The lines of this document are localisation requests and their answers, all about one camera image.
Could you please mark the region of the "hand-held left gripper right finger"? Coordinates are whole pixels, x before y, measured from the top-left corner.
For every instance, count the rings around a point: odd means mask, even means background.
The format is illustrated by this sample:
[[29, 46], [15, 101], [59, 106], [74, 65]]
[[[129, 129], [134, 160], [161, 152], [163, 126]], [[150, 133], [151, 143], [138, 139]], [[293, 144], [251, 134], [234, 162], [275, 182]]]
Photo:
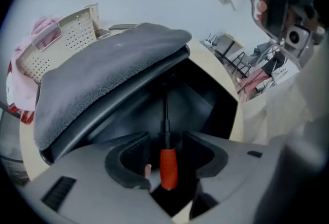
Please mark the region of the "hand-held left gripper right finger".
[[235, 142], [202, 133], [185, 132], [214, 152], [214, 158], [197, 170], [204, 193], [217, 205], [190, 224], [255, 224], [259, 204], [276, 169], [281, 138], [267, 145]]

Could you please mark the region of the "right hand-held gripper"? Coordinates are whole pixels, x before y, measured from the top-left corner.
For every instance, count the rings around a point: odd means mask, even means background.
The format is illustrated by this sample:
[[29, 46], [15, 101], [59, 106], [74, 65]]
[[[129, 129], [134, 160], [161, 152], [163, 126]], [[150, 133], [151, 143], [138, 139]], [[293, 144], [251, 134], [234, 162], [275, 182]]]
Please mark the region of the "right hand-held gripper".
[[279, 46], [282, 53], [298, 69], [302, 69], [321, 44], [324, 32], [314, 0], [266, 0], [267, 11], [261, 21], [254, 16], [255, 0], [251, 1], [254, 22]]

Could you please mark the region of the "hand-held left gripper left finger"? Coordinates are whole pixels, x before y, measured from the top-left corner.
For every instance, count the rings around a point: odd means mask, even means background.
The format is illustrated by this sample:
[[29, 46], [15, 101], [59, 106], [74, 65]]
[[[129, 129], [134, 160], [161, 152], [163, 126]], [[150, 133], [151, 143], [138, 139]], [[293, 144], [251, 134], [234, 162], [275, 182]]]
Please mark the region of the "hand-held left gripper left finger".
[[49, 224], [170, 224], [144, 177], [149, 155], [147, 132], [78, 148], [31, 181], [25, 197]]

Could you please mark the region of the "red handled screwdriver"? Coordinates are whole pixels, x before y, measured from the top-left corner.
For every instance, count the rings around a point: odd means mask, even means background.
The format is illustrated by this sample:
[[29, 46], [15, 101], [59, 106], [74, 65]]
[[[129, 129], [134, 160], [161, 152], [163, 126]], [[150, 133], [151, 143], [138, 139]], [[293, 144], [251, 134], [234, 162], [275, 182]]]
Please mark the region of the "red handled screwdriver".
[[178, 184], [178, 164], [176, 148], [172, 145], [172, 133], [170, 128], [168, 93], [165, 92], [163, 98], [163, 133], [162, 146], [160, 151], [160, 179], [161, 186], [170, 191], [175, 189]]

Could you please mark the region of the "white desk with black legs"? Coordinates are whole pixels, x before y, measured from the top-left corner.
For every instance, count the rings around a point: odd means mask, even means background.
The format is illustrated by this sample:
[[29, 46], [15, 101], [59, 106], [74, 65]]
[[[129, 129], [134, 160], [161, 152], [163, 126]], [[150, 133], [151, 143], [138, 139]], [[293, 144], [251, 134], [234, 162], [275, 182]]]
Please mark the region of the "white desk with black legs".
[[216, 46], [216, 50], [221, 55], [229, 57], [243, 48], [244, 46], [240, 42], [238, 42], [233, 36], [226, 33], [221, 33], [219, 35], [219, 41]]

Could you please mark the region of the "person's white shirt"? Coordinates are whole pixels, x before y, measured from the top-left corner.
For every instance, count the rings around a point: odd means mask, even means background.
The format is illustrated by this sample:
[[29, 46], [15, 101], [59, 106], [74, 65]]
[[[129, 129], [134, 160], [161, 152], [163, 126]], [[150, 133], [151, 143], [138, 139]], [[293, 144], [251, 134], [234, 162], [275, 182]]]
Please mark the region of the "person's white shirt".
[[243, 142], [267, 145], [271, 138], [327, 114], [329, 45], [323, 44], [299, 73], [243, 104]]

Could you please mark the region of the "red white patterned bag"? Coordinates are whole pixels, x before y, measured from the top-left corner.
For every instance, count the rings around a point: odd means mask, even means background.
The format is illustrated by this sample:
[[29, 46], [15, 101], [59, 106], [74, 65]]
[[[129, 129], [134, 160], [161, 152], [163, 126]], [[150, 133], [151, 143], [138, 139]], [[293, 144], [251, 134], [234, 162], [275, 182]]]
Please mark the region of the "red white patterned bag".
[[15, 115], [18, 115], [20, 121], [26, 125], [32, 123], [34, 118], [33, 111], [26, 111], [21, 110], [16, 107], [14, 103], [14, 96], [13, 96], [13, 84], [12, 84], [12, 65], [11, 62], [9, 63], [8, 71], [7, 71], [7, 78], [6, 78], [6, 100], [9, 112]]

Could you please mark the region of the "grey cloth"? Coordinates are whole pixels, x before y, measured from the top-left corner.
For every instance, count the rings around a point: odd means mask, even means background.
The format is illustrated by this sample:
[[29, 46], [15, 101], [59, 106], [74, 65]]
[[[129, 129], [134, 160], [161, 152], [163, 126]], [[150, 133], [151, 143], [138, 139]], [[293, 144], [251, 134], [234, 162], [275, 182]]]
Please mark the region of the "grey cloth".
[[142, 23], [99, 40], [42, 76], [34, 112], [34, 142], [41, 151], [90, 105], [129, 78], [178, 52], [186, 30]]

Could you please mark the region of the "pink cloth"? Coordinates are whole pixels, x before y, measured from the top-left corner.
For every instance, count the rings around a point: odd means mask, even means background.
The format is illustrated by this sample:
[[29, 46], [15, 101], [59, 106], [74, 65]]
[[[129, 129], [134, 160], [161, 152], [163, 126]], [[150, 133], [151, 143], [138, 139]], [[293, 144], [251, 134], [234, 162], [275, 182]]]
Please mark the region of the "pink cloth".
[[6, 98], [9, 107], [19, 110], [34, 111], [37, 92], [35, 81], [19, 71], [17, 59], [44, 29], [57, 23], [59, 17], [42, 17], [35, 22], [31, 33], [15, 48], [8, 67], [6, 79]]

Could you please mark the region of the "white perforated basket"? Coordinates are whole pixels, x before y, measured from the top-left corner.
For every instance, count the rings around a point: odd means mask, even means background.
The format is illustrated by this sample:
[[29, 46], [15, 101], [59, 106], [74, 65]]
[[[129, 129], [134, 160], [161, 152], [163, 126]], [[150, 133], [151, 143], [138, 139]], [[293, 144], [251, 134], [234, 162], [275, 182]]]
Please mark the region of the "white perforated basket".
[[60, 19], [35, 37], [18, 57], [19, 71], [40, 84], [44, 73], [59, 67], [95, 42], [98, 29], [97, 4]]

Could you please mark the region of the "dark smartphone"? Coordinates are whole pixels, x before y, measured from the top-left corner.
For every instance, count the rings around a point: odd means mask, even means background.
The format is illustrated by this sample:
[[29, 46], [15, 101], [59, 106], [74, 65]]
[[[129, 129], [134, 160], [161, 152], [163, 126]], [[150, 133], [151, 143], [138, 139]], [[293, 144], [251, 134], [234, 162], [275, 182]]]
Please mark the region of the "dark smartphone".
[[134, 29], [138, 27], [139, 24], [115, 24], [112, 25], [108, 28], [109, 31], [114, 31], [114, 30], [127, 30], [127, 29]]

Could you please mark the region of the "black frame chair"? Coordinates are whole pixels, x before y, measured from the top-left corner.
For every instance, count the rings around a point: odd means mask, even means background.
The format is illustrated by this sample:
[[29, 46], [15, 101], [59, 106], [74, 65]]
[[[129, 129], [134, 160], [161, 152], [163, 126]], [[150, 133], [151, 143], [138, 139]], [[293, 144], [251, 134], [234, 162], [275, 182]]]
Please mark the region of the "black frame chair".
[[228, 66], [233, 67], [232, 74], [235, 72], [240, 73], [243, 78], [249, 75], [249, 71], [252, 68], [252, 64], [248, 61], [249, 56], [245, 52], [241, 52], [233, 60], [227, 60]]

